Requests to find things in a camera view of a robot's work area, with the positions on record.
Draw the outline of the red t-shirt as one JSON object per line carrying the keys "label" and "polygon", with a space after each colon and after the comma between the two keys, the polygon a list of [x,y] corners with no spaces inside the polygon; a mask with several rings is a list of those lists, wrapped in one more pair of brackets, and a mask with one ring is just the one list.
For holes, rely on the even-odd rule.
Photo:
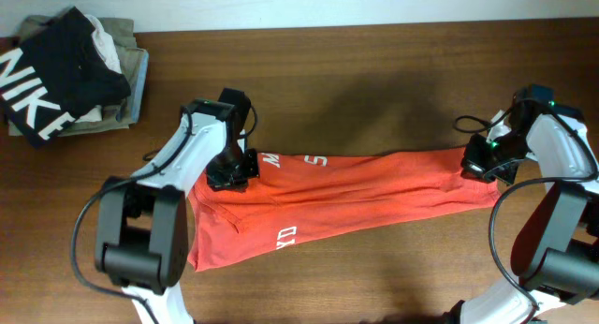
{"label": "red t-shirt", "polygon": [[465,179],[463,150],[379,156],[261,153],[244,191],[214,191],[201,176],[188,199],[195,235],[188,262],[223,268],[300,243],[484,209],[497,184]]}

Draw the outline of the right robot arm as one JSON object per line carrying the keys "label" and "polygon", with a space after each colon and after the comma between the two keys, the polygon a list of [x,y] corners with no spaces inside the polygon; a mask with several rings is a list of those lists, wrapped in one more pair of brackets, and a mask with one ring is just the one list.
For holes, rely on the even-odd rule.
{"label": "right robot arm", "polygon": [[[530,84],[481,128],[471,131],[462,176],[507,188],[495,202],[489,249],[501,279],[482,295],[457,302],[444,323],[536,323],[539,315],[598,298],[598,244],[575,239],[578,228],[598,235],[598,161],[582,112],[556,102],[552,89]],[[495,224],[504,201],[541,184],[546,195],[519,232],[504,266]]]}

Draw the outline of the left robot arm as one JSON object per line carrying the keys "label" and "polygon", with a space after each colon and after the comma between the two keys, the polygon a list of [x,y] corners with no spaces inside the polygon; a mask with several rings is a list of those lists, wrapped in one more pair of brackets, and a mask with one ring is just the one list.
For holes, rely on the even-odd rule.
{"label": "left robot arm", "polygon": [[155,158],[128,179],[110,178],[99,200],[95,266],[130,299],[144,323],[191,323],[180,279],[188,252],[186,199],[203,178],[213,191],[242,192],[258,176],[243,127],[246,96],[196,100]]}

